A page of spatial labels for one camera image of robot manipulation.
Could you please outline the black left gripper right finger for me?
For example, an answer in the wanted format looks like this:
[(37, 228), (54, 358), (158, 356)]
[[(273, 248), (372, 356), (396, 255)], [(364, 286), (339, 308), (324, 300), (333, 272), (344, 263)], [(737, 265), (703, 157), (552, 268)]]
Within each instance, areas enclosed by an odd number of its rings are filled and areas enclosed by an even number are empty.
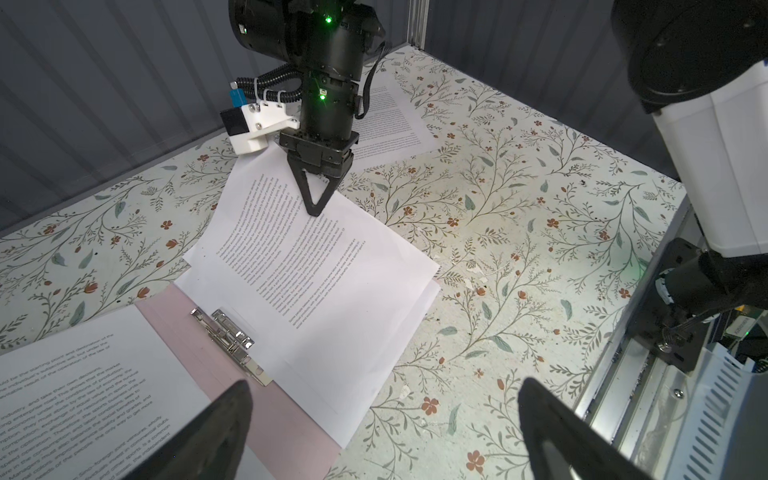
[(647, 479), (534, 378), (518, 394), (520, 430), (536, 479)]

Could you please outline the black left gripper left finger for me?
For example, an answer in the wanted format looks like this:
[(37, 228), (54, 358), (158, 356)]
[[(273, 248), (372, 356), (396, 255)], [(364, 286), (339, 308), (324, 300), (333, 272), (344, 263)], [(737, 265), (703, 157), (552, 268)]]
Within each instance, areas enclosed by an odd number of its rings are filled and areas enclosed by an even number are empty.
[(233, 479), (240, 465), (253, 410), (249, 385), (233, 383), (128, 479)]

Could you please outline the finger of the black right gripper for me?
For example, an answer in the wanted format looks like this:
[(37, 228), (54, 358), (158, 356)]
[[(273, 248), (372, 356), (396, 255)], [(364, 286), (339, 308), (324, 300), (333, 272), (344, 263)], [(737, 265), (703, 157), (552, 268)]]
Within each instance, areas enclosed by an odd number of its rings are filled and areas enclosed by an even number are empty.
[(289, 157), (288, 165), (304, 202), (307, 213), (319, 217), (344, 178), (344, 170), (328, 165), (314, 166)]

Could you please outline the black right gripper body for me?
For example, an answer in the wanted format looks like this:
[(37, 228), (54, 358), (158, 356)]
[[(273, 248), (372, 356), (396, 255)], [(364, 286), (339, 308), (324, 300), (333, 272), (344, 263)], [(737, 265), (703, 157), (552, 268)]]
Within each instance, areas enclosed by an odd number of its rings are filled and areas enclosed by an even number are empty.
[(342, 177), (351, 166), (362, 74), (363, 33), (350, 23), (314, 23), (302, 54), (300, 126), (281, 133), (295, 176)]

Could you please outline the pink file folder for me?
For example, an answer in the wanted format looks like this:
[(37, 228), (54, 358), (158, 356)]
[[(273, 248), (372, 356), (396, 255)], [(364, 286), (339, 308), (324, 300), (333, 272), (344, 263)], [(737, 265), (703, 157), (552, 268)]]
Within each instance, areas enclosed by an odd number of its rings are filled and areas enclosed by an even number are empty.
[(322, 479), (341, 448), (276, 383), (246, 375), (191, 315), (196, 305), (175, 285), (135, 303), (205, 395), (248, 383), (253, 411), (238, 479)]

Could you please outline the printed paper sheet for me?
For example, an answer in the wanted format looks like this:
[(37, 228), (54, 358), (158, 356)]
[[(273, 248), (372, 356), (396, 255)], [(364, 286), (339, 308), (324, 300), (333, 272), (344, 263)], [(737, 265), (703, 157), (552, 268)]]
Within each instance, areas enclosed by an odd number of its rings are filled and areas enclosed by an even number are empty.
[(128, 479), (214, 400), (138, 309), (117, 310), (2, 356), (1, 475)]
[(353, 130), (359, 142), (353, 147), (351, 173), (404, 161), (438, 148), (438, 141), (409, 102), (397, 80), (377, 73), (371, 89), (370, 108)]
[(190, 263), (263, 301), (281, 333), (319, 326), (352, 296), (373, 301), (377, 321), (406, 314), (438, 269), (341, 194), (309, 215), (276, 145), (235, 162)]
[(371, 300), (352, 296), (342, 311), (305, 330), (281, 333), (266, 304), (227, 291), (201, 267), (183, 273), (176, 286), (207, 314), (222, 311), (252, 338), (246, 349), (264, 371), (339, 447), (346, 447), (384, 386), (437, 294), (431, 281), (410, 311), (377, 321)]

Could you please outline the printed paper sheet front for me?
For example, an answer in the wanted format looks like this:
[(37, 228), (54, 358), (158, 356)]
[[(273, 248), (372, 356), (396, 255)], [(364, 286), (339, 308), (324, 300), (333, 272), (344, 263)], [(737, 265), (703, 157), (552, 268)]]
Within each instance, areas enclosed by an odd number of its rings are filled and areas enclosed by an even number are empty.
[(342, 311), (305, 330), (281, 333), (266, 304), (227, 291), (201, 267), (183, 273), (176, 286), (207, 314), (222, 311), (252, 338), (246, 349), (264, 371), (339, 447), (346, 447), (384, 386), (437, 294), (431, 281), (410, 311), (377, 321), (371, 300), (352, 296)]

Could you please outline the white ventilation grille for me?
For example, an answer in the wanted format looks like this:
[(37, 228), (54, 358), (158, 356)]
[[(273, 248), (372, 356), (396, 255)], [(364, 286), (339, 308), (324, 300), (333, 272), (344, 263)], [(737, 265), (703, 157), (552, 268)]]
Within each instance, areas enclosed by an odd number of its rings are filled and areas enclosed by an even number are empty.
[(667, 479), (719, 479), (731, 435), (753, 376), (722, 345), (704, 352), (703, 369), (678, 436)]

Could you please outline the floral table mat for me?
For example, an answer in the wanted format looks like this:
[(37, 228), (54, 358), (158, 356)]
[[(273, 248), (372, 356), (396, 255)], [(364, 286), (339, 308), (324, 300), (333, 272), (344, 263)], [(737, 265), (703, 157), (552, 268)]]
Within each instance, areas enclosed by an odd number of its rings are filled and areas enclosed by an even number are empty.
[[(437, 262), (441, 292), (319, 476), (527, 479), (522, 381), (578, 400), (684, 189), (423, 51), (381, 72), (437, 146), (342, 191)], [(158, 296), (235, 161), (218, 135), (4, 236), (2, 351)]]

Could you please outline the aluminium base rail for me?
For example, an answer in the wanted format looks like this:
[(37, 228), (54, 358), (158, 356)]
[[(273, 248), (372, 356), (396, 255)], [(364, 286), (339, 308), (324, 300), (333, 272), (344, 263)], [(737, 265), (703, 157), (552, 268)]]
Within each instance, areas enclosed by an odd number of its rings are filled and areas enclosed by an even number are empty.
[(695, 272), (707, 242), (689, 202), (674, 214), (621, 315), (575, 413), (652, 479), (667, 479), (704, 352), (724, 346), (753, 376), (719, 479), (767, 475), (767, 309), (717, 303), (710, 317), (675, 310), (659, 293), (670, 273)]

